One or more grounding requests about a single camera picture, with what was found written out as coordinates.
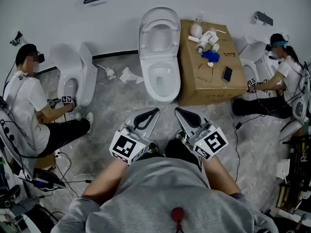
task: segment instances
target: black pants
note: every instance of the black pants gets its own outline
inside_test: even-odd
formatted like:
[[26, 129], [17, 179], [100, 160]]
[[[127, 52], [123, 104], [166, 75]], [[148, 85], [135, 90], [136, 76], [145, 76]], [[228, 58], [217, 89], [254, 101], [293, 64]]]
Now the black pants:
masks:
[[38, 157], [52, 154], [55, 150], [67, 145], [86, 134], [90, 128], [89, 121], [85, 118], [61, 123], [45, 124], [50, 130], [50, 137], [46, 148]]
[[232, 103], [232, 111], [236, 116], [262, 114], [281, 119], [293, 115], [292, 107], [287, 104], [283, 96], [251, 101], [236, 99]]
[[[165, 156], [167, 158], [181, 159], [198, 166], [201, 171], [201, 166], [199, 165], [198, 158], [189, 151], [189, 149], [181, 142], [179, 139], [173, 139], [168, 142], [165, 148]], [[144, 153], [137, 161], [153, 158], [153, 157], [164, 157], [160, 153]]]

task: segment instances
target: cardboard box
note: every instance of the cardboard box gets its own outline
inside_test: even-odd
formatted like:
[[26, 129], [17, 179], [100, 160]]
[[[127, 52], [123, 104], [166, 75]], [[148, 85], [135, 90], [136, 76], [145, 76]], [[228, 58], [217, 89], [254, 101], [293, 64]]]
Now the cardboard box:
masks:
[[[191, 20], [181, 20], [178, 52], [181, 91], [178, 104], [189, 106], [219, 103], [246, 92], [248, 87], [243, 67], [227, 27], [207, 22], [202, 23], [204, 33], [210, 27], [226, 32], [217, 32], [220, 59], [219, 62], [214, 63], [214, 67], [209, 67], [208, 59], [202, 58], [195, 49], [197, 43], [187, 39], [192, 24]], [[210, 44], [205, 47], [204, 51], [208, 49], [212, 49]], [[226, 66], [233, 70], [229, 83], [222, 79]]]

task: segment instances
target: toilet bowl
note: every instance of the toilet bowl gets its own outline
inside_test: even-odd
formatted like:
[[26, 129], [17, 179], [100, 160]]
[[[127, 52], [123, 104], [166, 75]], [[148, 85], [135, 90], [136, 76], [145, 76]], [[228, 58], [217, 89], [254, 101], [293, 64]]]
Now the toilet bowl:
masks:
[[86, 45], [54, 44], [50, 55], [60, 70], [58, 98], [76, 97], [78, 107], [87, 107], [93, 99], [97, 68], [92, 64], [92, 55]]
[[265, 51], [266, 44], [259, 40], [249, 40], [245, 36], [236, 41], [247, 81], [254, 78], [257, 83], [266, 82], [275, 74], [278, 62]]
[[172, 102], [179, 93], [179, 37], [180, 19], [170, 8], [153, 8], [140, 21], [140, 65], [146, 89], [156, 101]]

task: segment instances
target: smartphone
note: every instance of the smartphone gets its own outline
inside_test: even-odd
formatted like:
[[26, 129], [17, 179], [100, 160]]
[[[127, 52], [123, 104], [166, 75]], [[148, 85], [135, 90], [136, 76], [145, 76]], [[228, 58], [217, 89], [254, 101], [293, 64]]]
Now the smartphone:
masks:
[[229, 67], [225, 67], [225, 71], [223, 74], [223, 80], [226, 82], [230, 82], [231, 80], [231, 75], [232, 75], [232, 69]]

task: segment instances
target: power strip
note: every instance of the power strip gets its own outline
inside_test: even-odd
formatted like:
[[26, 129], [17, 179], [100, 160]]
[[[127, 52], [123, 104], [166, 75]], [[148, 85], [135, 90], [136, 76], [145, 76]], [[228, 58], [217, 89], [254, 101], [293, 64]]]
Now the power strip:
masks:
[[55, 158], [61, 159], [61, 158], [62, 158], [62, 155], [61, 155], [60, 153], [61, 153], [61, 150], [60, 150], [60, 149], [55, 150], [55, 151], [54, 151]]

